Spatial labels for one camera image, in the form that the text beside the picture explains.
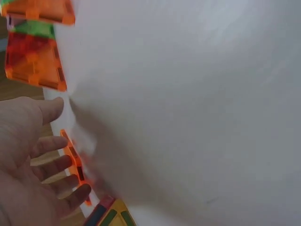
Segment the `orange magnetic tile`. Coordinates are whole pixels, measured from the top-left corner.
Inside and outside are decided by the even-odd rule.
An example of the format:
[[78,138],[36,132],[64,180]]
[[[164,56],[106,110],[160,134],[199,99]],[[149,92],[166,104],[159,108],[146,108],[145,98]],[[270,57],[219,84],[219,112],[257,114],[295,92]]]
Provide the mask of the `orange magnetic tile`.
[[34,86],[66,91],[67,85],[56,41],[31,35],[25,36],[19,42],[19,45],[24,48],[15,48],[11,44],[10,49],[7,49],[5,63],[7,77]]
[[68,140],[68,145],[63,149],[64,153],[69,155],[72,158],[73,164],[76,167],[81,167],[81,160],[80,160],[78,154],[76,153],[76,151],[73,147],[73,144],[71,143],[71,141],[64,129],[61,130],[61,136]]
[[[78,154],[76,153],[76,151],[73,147],[73,144],[70,141],[70,139],[64,129],[61,130],[61,136],[68,140],[68,145],[63,150],[64,150],[64,153],[66,155],[69,155],[72,159],[72,166],[70,166],[68,168],[70,174],[75,174],[78,177],[79,185],[88,184],[87,181],[85,180],[83,168],[81,165],[81,160],[80,160]],[[85,200],[85,204],[87,206],[92,205],[89,197]]]
[[47,44],[51,44],[51,41],[47,38],[9,32],[5,68],[14,67],[20,61],[26,60],[27,55],[34,54],[36,51],[43,49]]
[[3,16],[29,20],[74,24],[75,15],[70,0],[15,0],[2,6]]

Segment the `toy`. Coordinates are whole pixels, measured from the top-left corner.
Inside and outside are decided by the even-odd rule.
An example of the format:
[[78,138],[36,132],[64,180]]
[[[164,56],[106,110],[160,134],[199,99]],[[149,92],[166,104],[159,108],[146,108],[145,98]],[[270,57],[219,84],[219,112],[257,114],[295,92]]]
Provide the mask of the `toy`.
[[8,16],[8,30],[10,32],[55,39],[53,25],[43,21],[22,20]]
[[[72,159],[72,166],[69,167],[69,172],[71,174],[75,174],[77,175],[78,179],[79,179],[79,186],[83,185],[83,184],[88,184],[88,182],[85,180],[84,177],[84,173],[83,173],[83,169],[82,169],[82,164],[81,164],[81,160],[80,157],[78,156],[78,154],[76,153],[73,144],[71,143],[71,141],[69,140],[67,133],[64,129],[61,130],[61,136],[68,139],[68,145],[63,149],[64,153],[66,155],[69,155]],[[90,199],[88,198],[85,201],[85,204],[87,206],[91,206],[92,203],[90,201]]]
[[136,226],[121,199],[105,196],[85,221],[84,226]]
[[66,91],[67,86],[56,41],[9,32],[5,59],[9,79]]
[[2,0],[1,14],[67,25],[75,23],[70,0]]

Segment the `finger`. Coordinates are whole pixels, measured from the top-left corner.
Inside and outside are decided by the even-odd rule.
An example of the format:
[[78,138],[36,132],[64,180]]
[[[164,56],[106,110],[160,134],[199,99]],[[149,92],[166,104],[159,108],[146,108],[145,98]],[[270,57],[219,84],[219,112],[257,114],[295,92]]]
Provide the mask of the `finger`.
[[43,125],[60,117],[64,108],[64,101],[60,97],[57,97],[54,100],[37,100],[36,103],[42,113]]
[[90,192],[91,192],[90,185],[84,184],[80,186],[78,189],[76,189],[68,197],[59,200],[58,208],[56,208],[59,211],[58,214],[61,217],[63,217],[73,212],[88,198]]
[[47,178],[69,168],[71,165],[71,157],[68,155],[64,155],[43,165],[32,166],[32,171],[40,181],[44,181]]
[[79,179],[76,175],[70,175],[56,182],[48,184],[56,195],[62,194],[79,184]]
[[57,149],[61,149],[66,147],[68,144],[68,140],[64,137],[56,137],[56,136],[49,136],[49,137],[41,137],[35,147],[33,148],[32,152],[30,153],[30,157],[38,158],[41,155],[51,152]]

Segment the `hand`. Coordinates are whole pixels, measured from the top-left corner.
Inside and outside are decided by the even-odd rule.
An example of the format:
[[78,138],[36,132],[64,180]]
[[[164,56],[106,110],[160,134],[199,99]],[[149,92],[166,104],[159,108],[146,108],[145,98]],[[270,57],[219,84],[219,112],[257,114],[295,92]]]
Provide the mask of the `hand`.
[[63,137],[39,139],[42,125],[57,119],[63,100],[33,100],[20,97],[0,102],[0,225],[56,226],[87,199],[91,188],[82,185],[70,196],[57,195],[75,187],[75,175],[51,184],[41,182],[72,165],[69,156],[40,166],[30,159],[63,148]]

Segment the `translucent plastic tile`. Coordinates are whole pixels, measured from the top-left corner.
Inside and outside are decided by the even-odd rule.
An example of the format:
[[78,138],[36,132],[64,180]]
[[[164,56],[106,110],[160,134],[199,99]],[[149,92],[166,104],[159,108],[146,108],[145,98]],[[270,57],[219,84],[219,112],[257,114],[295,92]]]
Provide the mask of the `translucent plastic tile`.
[[74,24],[75,15],[70,0],[15,0],[2,5],[3,16],[28,20]]

